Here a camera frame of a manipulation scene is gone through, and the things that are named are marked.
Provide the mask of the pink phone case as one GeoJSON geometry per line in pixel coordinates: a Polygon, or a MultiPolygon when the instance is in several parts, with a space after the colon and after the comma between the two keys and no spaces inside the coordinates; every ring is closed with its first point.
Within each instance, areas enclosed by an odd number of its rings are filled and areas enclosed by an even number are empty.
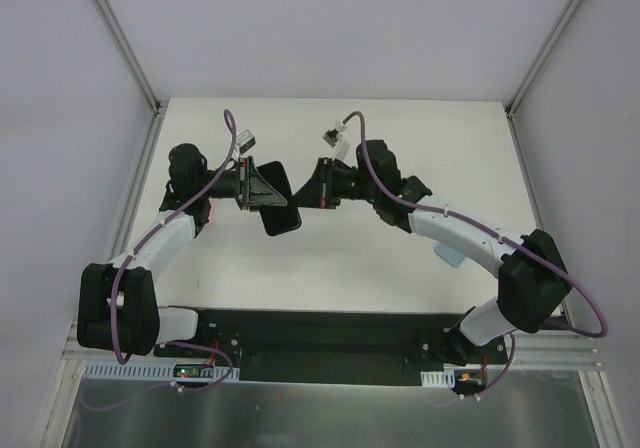
{"type": "Polygon", "coordinates": [[[208,225],[211,225],[214,222],[215,210],[216,210],[215,203],[211,202],[211,207],[210,207],[210,210],[209,210],[208,221],[207,221],[208,225]]]}

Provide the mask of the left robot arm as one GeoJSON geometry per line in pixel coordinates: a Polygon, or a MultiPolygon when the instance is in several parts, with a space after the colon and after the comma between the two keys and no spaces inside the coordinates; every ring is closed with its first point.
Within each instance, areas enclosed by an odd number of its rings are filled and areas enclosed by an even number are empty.
{"type": "Polygon", "coordinates": [[[76,338],[84,348],[118,352],[122,359],[173,341],[191,357],[209,350],[212,335],[198,324],[197,312],[160,307],[155,283],[208,224],[212,200],[233,199],[240,209],[259,213],[270,236],[301,225],[279,161],[258,166],[240,157],[231,168],[211,170],[190,143],[175,146],[168,160],[169,180],[152,226],[128,251],[82,272],[76,338]]]}

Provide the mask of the phone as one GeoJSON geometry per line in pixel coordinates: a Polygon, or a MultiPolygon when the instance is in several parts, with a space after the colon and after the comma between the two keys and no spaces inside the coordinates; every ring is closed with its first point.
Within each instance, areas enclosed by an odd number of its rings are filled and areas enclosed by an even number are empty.
{"type": "Polygon", "coordinates": [[[443,243],[437,243],[435,245],[434,253],[447,265],[453,268],[459,268],[466,259],[465,255],[443,243]]]}

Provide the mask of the black phone case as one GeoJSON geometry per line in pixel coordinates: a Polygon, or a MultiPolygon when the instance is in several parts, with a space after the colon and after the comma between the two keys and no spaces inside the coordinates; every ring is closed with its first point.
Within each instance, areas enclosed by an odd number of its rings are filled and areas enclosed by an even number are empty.
{"type": "Polygon", "coordinates": [[[299,229],[302,219],[283,164],[272,161],[259,166],[258,171],[273,189],[268,203],[259,208],[266,234],[276,237],[299,229]]]}

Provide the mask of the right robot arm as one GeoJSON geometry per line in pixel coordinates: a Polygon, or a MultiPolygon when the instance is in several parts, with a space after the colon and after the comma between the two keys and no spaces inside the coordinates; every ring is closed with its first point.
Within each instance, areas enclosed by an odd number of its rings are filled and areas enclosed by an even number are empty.
{"type": "Polygon", "coordinates": [[[468,310],[448,331],[430,341],[431,354],[463,366],[486,345],[514,330],[536,333],[571,290],[553,238],[536,229],[514,247],[495,231],[485,232],[446,211],[444,201],[417,177],[402,176],[394,153],[382,140],[356,149],[357,164],[321,158],[295,193],[298,206],[335,209],[344,199],[370,203],[386,224],[433,239],[473,260],[498,281],[498,293],[468,310]]]}

